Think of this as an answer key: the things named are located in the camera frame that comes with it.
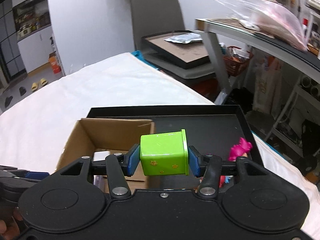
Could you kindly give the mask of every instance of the yellow slipper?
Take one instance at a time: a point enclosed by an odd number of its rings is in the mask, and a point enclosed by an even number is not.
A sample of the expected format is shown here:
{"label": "yellow slipper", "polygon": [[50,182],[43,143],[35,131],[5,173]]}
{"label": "yellow slipper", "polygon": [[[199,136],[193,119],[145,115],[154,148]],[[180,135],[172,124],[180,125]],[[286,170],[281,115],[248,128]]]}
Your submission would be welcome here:
{"label": "yellow slipper", "polygon": [[38,89],[38,83],[33,83],[31,87],[31,91],[34,92]]}
{"label": "yellow slipper", "polygon": [[40,83],[44,87],[48,83],[48,81],[45,78],[42,78],[40,79]]}

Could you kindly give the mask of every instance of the black tray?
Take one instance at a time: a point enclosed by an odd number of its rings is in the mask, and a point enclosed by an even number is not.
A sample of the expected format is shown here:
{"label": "black tray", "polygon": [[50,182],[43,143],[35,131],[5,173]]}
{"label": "black tray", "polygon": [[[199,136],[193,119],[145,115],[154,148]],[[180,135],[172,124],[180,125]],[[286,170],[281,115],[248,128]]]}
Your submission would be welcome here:
{"label": "black tray", "polygon": [[[223,160],[230,148],[244,137],[252,143],[249,158],[263,162],[249,125],[240,106],[125,106],[92,108],[87,118],[152,119],[156,132],[186,130],[188,146],[201,154],[213,153]],[[161,176],[163,188],[190,188],[199,184],[191,171],[189,176]]]}
{"label": "black tray", "polygon": [[[142,42],[147,44],[150,48],[154,49],[156,52],[158,52],[162,56],[166,57],[168,60],[170,60],[171,62],[173,62],[177,66],[179,66],[179,67],[181,67],[183,69],[189,69],[189,68],[198,67],[200,65],[203,65],[205,63],[210,62],[209,56],[202,57],[202,58],[196,59],[196,60],[191,61],[191,62],[185,62],[182,59],[180,59],[180,58],[176,57],[175,55],[171,54],[167,50],[162,49],[159,46],[153,44],[152,42],[149,41],[149,38],[156,37],[156,36],[162,36],[162,35],[165,35],[165,34],[182,35],[182,34],[191,33],[191,32],[192,31],[187,31],[187,30],[184,30],[184,31],[171,31],[171,32],[157,33],[157,34],[144,36],[141,39],[142,39]],[[181,46],[181,45],[183,46],[183,44],[179,44],[179,43],[176,43],[175,45],[176,46]]]}

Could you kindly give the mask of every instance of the pink figurine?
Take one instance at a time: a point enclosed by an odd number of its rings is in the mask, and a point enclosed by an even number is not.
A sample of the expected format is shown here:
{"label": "pink figurine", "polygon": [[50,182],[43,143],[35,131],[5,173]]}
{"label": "pink figurine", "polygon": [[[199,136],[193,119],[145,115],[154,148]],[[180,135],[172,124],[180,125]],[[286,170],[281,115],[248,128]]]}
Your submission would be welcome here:
{"label": "pink figurine", "polygon": [[240,145],[234,145],[230,150],[230,155],[228,158],[228,161],[235,161],[237,157],[243,156],[244,154],[247,154],[247,152],[240,146]]}
{"label": "pink figurine", "polygon": [[240,138],[239,145],[245,150],[246,153],[252,149],[252,143],[248,142],[244,138]]}

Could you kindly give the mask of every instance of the blue gripper pad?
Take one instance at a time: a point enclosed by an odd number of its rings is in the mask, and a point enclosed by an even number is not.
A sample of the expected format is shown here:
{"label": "blue gripper pad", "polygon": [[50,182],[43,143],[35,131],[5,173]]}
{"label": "blue gripper pad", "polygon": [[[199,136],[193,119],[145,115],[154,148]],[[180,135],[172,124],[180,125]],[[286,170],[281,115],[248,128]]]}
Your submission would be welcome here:
{"label": "blue gripper pad", "polygon": [[189,166],[193,175],[195,177],[199,177],[200,167],[199,167],[198,158],[190,147],[188,147],[188,157],[189,157]]}
{"label": "blue gripper pad", "polygon": [[127,167],[128,176],[132,176],[136,171],[138,164],[140,162],[140,144],[135,144],[135,148],[131,148],[129,153],[129,162]]}
{"label": "blue gripper pad", "polygon": [[37,172],[37,171],[29,171],[24,177],[27,179],[44,179],[50,176],[47,172]]}

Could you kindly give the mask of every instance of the orange basket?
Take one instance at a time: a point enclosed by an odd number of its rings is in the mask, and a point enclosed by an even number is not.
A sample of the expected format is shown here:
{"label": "orange basket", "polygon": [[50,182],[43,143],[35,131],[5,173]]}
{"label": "orange basket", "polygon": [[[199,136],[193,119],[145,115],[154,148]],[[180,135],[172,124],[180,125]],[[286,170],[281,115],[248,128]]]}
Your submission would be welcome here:
{"label": "orange basket", "polygon": [[[228,49],[229,48],[241,49],[236,46],[229,46]],[[224,62],[226,64],[226,69],[227,69],[227,72],[229,73],[229,75],[233,76],[233,77],[240,75],[248,67],[252,57],[253,57],[253,54],[250,52],[249,59],[242,61],[242,62],[239,62],[239,61],[233,60],[231,58],[228,58],[226,56],[223,56]]]}

